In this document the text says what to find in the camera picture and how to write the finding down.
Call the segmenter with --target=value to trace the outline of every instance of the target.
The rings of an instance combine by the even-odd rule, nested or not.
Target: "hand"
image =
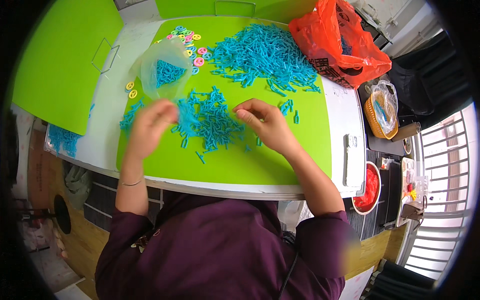
[[[149,156],[165,129],[177,120],[178,109],[167,99],[156,100],[141,109],[133,121],[125,156],[139,160]]]
[[[277,107],[252,98],[238,104],[232,111],[236,112],[237,118],[249,125],[270,149],[283,156],[295,155],[301,149],[285,117]]]

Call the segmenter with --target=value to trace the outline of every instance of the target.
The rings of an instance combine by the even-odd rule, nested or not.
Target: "red bowl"
[[[377,188],[377,193],[375,194],[375,201],[373,201],[370,205],[358,207],[355,205],[355,202],[353,201],[357,197],[352,198],[353,208],[360,215],[367,215],[375,208],[375,205],[377,205],[378,199],[380,198],[380,190],[382,189],[382,179],[380,178],[380,172],[378,171],[377,166],[373,162],[367,161],[367,169],[370,169],[375,175],[377,175],[378,188]]]

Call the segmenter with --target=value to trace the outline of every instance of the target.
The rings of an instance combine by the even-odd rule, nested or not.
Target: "wooden floor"
[[[72,232],[69,235],[62,233],[62,241],[68,253],[68,265],[86,280],[77,286],[90,298],[98,299],[95,293],[95,267],[108,240],[108,232],[88,222],[84,218],[83,211],[75,210],[70,205],[63,189],[62,160],[54,157],[50,160],[49,166],[50,183],[50,208],[53,209],[53,199],[56,194],[64,197],[67,204]],[[384,231],[372,238],[361,242],[360,259],[354,269],[345,276],[345,279],[352,278],[361,272],[368,270],[371,266],[375,269],[382,258],[395,261],[400,251],[405,226],[395,230]]]

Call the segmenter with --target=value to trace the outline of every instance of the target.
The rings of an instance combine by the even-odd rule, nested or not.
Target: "person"
[[[278,202],[183,194],[153,226],[142,160],[177,121],[157,100],[135,118],[125,152],[110,237],[96,267],[99,299],[338,299],[342,248],[353,228],[342,197],[290,131],[280,110],[258,99],[233,112],[283,155],[314,215],[283,241]]]

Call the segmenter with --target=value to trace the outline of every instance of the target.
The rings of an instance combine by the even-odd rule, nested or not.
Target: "orange basket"
[[[395,136],[395,134],[398,132],[398,120],[395,120],[395,127],[392,129],[391,132],[388,133],[388,135],[386,135],[382,130],[382,127],[378,123],[377,118],[375,117],[375,110],[373,109],[373,103],[372,103],[371,97],[372,96],[370,96],[367,102],[365,102],[365,105],[363,106],[363,112],[367,117],[368,123],[370,124],[370,128],[372,129],[373,135],[380,139],[391,140]]]

